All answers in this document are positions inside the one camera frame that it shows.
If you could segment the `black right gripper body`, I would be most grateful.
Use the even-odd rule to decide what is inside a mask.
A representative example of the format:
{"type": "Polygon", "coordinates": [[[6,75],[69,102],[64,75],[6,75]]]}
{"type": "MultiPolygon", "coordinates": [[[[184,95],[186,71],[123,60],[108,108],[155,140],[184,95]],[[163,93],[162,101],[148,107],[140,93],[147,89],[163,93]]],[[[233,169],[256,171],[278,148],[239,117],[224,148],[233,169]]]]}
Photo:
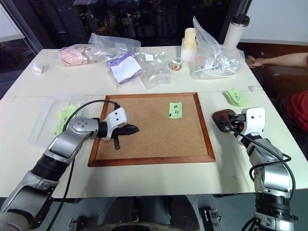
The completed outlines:
{"type": "Polygon", "coordinates": [[[244,122],[246,121],[246,114],[237,114],[236,120],[229,120],[234,130],[242,132],[244,129],[244,122]]]}

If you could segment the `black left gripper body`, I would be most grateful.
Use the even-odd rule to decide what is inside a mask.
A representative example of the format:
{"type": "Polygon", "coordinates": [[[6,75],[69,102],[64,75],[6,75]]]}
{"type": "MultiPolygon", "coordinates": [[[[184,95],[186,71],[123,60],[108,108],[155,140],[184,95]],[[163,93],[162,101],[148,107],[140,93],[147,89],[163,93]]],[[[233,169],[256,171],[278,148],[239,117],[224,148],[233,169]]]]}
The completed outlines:
{"type": "Polygon", "coordinates": [[[123,135],[125,133],[124,128],[116,128],[113,130],[111,139],[118,139],[118,136],[123,135]]]}

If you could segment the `person's bare hand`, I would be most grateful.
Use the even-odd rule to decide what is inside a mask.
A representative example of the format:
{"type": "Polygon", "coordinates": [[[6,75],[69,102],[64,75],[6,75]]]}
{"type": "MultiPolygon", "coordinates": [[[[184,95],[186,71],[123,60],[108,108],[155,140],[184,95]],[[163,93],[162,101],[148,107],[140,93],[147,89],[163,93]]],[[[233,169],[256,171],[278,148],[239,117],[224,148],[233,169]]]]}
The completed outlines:
{"type": "Polygon", "coordinates": [[[252,69],[254,68],[257,68],[257,67],[263,67],[265,64],[264,64],[264,61],[265,59],[264,58],[254,58],[253,56],[248,56],[247,57],[247,61],[248,61],[248,66],[252,69]]]}

